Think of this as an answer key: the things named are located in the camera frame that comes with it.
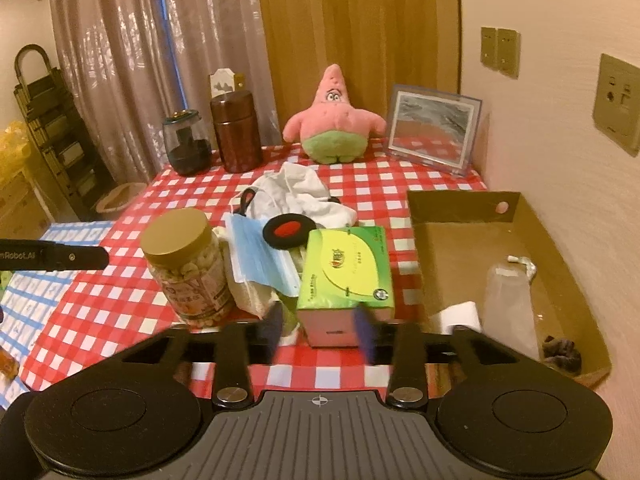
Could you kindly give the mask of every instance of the pink shiny curtain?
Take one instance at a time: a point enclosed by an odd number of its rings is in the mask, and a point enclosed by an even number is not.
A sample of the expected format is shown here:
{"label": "pink shiny curtain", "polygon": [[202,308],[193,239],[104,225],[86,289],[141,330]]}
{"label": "pink shiny curtain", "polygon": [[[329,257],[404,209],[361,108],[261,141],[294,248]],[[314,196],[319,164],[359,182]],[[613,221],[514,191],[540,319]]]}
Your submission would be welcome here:
{"label": "pink shiny curtain", "polygon": [[166,161],[162,120],[182,109],[160,0],[50,0],[63,73],[119,183]]}
{"label": "pink shiny curtain", "polygon": [[209,75],[244,73],[263,145],[280,144],[259,0],[166,0],[175,59],[189,108],[209,121]]}

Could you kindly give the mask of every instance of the pink starfish plush toy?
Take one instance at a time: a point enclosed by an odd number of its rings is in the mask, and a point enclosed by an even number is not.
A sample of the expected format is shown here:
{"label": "pink starfish plush toy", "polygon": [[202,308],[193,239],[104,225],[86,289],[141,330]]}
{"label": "pink starfish plush toy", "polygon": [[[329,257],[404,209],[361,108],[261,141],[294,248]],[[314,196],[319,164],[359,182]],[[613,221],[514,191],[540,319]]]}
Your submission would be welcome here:
{"label": "pink starfish plush toy", "polygon": [[287,121],[282,137],[300,140],[302,149],[320,164],[351,162],[362,156],[369,134],[383,136],[386,121],[379,115],[351,106],[340,67],[327,67],[314,103]]}

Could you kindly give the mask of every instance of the tissue package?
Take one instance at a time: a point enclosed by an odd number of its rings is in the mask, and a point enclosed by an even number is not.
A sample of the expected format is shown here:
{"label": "tissue package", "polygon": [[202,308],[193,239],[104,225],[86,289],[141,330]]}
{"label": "tissue package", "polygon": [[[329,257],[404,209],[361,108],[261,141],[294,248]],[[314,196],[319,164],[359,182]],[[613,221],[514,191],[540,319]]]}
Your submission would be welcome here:
{"label": "tissue package", "polygon": [[393,317],[394,295],[384,228],[311,231],[297,308],[309,344],[357,346],[353,308],[359,303],[371,307],[380,320]]}

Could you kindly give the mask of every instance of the gold jar lid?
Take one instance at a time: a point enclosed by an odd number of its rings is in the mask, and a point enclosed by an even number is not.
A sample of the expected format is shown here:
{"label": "gold jar lid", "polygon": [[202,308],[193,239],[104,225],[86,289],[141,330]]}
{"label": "gold jar lid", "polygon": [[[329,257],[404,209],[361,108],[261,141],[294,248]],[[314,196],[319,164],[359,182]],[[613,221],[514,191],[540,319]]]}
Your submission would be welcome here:
{"label": "gold jar lid", "polygon": [[168,211],[153,220],[140,236],[149,263],[181,267],[211,243],[207,216],[193,207]]}

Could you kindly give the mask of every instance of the framed picture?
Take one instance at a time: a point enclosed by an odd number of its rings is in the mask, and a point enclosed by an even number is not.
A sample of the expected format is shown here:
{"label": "framed picture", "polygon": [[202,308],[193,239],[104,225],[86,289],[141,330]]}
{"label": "framed picture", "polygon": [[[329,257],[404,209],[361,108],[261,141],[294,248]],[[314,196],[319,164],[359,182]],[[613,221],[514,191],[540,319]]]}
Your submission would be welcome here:
{"label": "framed picture", "polygon": [[471,157],[482,101],[419,86],[395,85],[387,121],[393,155],[464,174]]}

